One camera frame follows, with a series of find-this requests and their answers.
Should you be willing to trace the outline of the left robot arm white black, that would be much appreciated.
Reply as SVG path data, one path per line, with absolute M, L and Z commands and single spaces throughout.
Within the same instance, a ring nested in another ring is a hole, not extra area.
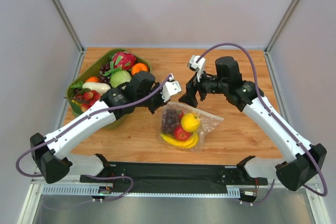
M 133 113 L 137 107 L 154 113 L 166 105 L 171 98 L 167 85 L 173 81 L 172 74 L 159 83 L 151 73 L 139 72 L 121 87 L 109 89 L 86 112 L 62 128 L 47 135 L 32 135 L 30 153 L 40 176 L 49 184 L 63 179 L 74 167 L 67 158 L 73 148 L 102 127 Z

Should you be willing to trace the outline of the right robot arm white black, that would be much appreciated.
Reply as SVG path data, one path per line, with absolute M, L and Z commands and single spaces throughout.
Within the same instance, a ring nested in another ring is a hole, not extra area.
M 296 132 L 271 106 L 267 97 L 255 83 L 242 79 L 238 62 L 233 57 L 220 57 L 215 61 L 216 75 L 205 72 L 205 59 L 192 56 L 187 66 L 195 72 L 186 84 L 186 93 L 179 102 L 197 107 L 199 94 L 204 100 L 208 94 L 222 94 L 226 100 L 251 118 L 275 143 L 281 159 L 249 156 L 238 167 L 251 178 L 279 180 L 288 190 L 296 191 L 314 177 L 326 156 L 323 145 L 312 145 Z

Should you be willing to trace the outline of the clear zip top bag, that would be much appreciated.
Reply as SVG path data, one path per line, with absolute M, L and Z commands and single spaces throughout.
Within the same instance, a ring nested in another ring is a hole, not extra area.
M 205 111 L 193 108 L 189 105 L 185 105 L 185 104 L 182 104 L 182 103 L 175 103 L 175 102 L 169 103 L 168 105 L 166 105 L 164 107 L 163 112 L 162 112 L 162 116 L 167 109 L 176 109 L 178 111 L 179 117 L 180 117 L 180 123 L 179 123 L 180 126 L 181 126 L 182 116 L 187 114 L 187 113 L 195 113 L 199 116 L 199 118 L 201 120 L 201 124 L 200 124 L 198 130 L 196 132 L 191 132 L 192 135 L 195 134 L 195 133 L 198 134 L 199 142 L 197 143 L 196 146 L 194 146 L 193 148 L 189 148 L 189 149 L 176 147 L 176 148 L 179 148 L 179 149 L 182 149 L 182 150 L 190 150 L 190 151 L 200 151 L 200 150 L 202 150 L 203 146 L 205 144 L 205 137 L 207 136 L 207 134 L 210 133 L 212 130 L 214 130 L 217 126 L 219 126 L 219 124 L 222 123 L 223 120 L 224 120 L 223 118 L 221 118 L 219 116 L 215 116 L 213 114 L 207 113 Z

